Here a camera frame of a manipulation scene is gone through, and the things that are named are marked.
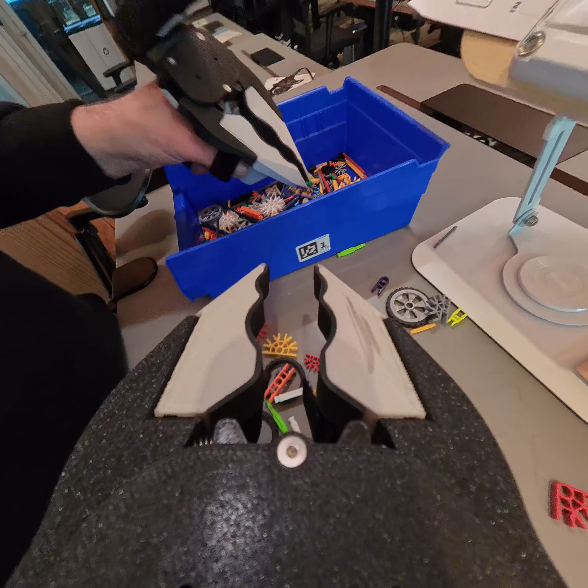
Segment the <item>white desk stand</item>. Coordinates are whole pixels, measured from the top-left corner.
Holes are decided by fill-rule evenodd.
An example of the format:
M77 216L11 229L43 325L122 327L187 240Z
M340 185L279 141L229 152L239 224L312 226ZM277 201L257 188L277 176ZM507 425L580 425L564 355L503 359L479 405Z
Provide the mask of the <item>white desk stand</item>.
M416 246L415 269L587 422L587 228L540 205L574 131L587 124L587 1L556 1L518 41L499 98L547 110L525 191L496 199Z

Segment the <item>black toy tyre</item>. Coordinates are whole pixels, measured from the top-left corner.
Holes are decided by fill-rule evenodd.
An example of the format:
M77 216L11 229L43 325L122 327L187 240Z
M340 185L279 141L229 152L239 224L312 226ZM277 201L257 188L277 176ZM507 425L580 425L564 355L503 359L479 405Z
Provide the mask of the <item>black toy tyre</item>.
M278 372L279 368L276 366L279 366L280 364L283 363L289 363L291 364L295 369L296 369L296 376L290 381L289 386L286 388L286 391L289 390L293 390L293 389L297 389L300 387L303 387L303 396L305 393L305 390L308 388L308 381L304 372L304 369L302 368L302 366L295 360L292 358L286 358L286 357L277 357L273 360L271 360L264 368L263 368L263 377L264 377L264 382L265 382L265 391L266 388L268 387L268 383L269 383L269 378L270 375L275 376L275 374ZM275 404L274 402L272 402L272 404L274 405L276 410L280 410L283 408L288 408L291 405L294 405L296 402L300 403L302 402L303 396L301 398L292 400L292 401L287 401L284 403L278 403Z

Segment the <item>black pole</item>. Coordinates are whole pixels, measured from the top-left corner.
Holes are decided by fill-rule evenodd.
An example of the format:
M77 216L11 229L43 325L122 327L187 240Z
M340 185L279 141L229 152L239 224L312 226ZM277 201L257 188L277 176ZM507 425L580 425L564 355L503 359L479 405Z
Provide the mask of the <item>black pole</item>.
M386 47L392 22L394 1L375 1L373 40L377 47Z

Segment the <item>orange ladder connector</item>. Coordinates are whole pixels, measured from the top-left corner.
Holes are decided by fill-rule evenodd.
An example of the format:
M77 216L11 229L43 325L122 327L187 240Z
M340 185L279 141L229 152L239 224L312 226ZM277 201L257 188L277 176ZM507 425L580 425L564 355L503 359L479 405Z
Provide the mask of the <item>orange ladder connector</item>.
M272 403L275 397L286 391L290 381L296 376L296 369L289 363L283 363L279 366L275 376L270 375L268 387L266 388L264 399Z

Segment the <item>red square connector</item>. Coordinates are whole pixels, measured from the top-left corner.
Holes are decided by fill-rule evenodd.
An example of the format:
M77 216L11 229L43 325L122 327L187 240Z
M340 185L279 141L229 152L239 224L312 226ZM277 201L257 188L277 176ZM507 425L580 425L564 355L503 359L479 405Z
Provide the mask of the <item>red square connector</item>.
M561 481L551 481L549 515L571 528L587 530L587 492Z

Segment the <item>person's torso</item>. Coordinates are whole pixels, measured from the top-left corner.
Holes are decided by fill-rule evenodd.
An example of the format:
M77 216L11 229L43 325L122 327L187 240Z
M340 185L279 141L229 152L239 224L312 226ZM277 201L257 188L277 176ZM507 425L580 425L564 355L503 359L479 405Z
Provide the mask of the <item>person's torso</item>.
M74 445L128 373L118 320L1 253L1 585L39 529Z

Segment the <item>printed paper sheet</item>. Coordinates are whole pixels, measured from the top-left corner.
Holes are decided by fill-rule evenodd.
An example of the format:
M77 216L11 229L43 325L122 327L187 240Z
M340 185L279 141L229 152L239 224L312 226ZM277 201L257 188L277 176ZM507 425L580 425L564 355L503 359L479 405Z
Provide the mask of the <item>printed paper sheet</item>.
M409 1L422 18L508 40L522 40L556 1Z

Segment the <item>black office chair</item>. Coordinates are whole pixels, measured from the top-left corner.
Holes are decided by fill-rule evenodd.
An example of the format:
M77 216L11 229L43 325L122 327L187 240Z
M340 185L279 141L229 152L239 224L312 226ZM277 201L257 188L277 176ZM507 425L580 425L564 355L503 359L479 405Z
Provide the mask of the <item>black office chair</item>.
M92 222L126 217L146 206L146 191L151 174L150 170L136 173L127 183L84 198L89 209L66 217L67 223L73 228L75 240L107 291L107 305L112 312L116 312L120 300L153 282L158 273L158 264L150 257L141 257L117 267Z

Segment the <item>grey snowflake connector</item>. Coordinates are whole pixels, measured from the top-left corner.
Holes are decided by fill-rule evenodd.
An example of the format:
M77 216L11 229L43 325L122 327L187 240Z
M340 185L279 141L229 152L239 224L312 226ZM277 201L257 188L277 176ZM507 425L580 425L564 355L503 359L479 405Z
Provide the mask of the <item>grey snowflake connector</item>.
M443 294L437 294L426 301L425 310L430 322L447 321L450 316L452 301Z

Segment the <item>yellow half-circle connector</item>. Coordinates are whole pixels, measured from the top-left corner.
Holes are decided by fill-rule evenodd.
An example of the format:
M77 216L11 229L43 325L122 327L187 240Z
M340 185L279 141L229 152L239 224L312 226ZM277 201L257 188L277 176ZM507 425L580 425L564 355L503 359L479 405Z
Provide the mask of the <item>yellow half-circle connector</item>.
M296 359L298 357L298 344L290 334L272 335L263 344L262 353L268 357L287 357Z

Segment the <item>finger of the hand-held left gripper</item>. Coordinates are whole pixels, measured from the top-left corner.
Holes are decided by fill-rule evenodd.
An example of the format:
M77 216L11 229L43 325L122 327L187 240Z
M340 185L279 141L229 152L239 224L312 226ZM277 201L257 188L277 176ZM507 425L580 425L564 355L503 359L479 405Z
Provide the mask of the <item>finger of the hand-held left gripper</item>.
M254 152L256 160L251 165L254 170L289 186L305 187L307 185L298 167L287 161L274 146L266 143L243 116L224 114L220 125Z
M242 97L240 115L252 124L266 143L274 146L287 161L298 167L307 184L300 188L307 188L310 179L303 158L273 100L267 101L253 86L248 87Z

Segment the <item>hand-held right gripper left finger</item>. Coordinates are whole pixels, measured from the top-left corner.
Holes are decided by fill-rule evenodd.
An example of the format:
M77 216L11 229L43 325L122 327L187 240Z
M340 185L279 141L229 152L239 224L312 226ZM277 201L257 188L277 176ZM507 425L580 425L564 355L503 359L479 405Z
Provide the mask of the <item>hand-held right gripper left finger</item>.
M263 399L269 267L261 263L196 314L196 324L155 407L155 417L248 419Z

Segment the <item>white recycling bin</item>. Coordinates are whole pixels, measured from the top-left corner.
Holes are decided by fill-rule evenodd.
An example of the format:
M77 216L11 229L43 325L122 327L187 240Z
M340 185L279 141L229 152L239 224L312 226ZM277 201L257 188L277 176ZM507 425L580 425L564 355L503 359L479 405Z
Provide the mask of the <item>white recycling bin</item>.
M126 57L105 24L73 33L69 38L104 90L114 89L115 82L111 77L105 77L104 72L126 62Z

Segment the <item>blue labelled storage bin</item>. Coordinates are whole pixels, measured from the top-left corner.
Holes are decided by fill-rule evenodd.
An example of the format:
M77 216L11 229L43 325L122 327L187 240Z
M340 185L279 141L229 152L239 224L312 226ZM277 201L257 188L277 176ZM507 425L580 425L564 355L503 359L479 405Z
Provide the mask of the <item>blue labelled storage bin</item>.
M278 104L306 166L345 153L367 174L350 186L218 239L196 243L197 212L261 190L237 179L165 168L179 252L166 265L190 300L216 298L261 263L271 279L407 226L449 144L377 92L347 77Z

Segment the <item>pile of colourful toy pieces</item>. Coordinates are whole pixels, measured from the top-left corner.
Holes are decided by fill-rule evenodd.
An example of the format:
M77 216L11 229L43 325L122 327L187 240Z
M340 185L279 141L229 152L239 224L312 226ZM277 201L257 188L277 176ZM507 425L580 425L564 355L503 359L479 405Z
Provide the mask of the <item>pile of colourful toy pieces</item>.
M310 180L305 188L276 180L260 190L198 210L195 244L238 232L368 178L367 172L345 153L307 171Z

